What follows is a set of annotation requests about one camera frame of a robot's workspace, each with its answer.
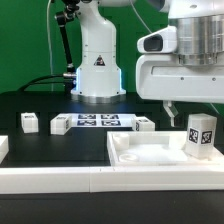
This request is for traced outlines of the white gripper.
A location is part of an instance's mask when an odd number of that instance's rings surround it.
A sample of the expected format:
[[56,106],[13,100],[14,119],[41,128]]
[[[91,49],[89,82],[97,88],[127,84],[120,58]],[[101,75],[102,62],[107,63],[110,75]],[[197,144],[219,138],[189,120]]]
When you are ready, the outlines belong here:
[[164,100],[175,126],[172,101],[224,103],[224,54],[214,65],[182,66],[173,54],[148,54],[136,64],[136,91],[142,99]]

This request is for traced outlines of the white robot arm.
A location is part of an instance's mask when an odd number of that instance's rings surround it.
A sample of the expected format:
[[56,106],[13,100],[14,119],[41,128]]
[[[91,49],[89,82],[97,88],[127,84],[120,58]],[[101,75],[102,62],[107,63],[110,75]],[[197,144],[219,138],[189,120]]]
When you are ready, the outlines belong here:
[[[72,96],[109,103],[125,96],[116,64],[116,28],[100,6],[125,6],[134,0],[82,0],[78,18],[82,63]],[[224,103],[224,0],[148,0],[168,14],[168,26],[140,38],[142,54],[135,83],[143,99],[161,100],[170,117],[174,101]]]

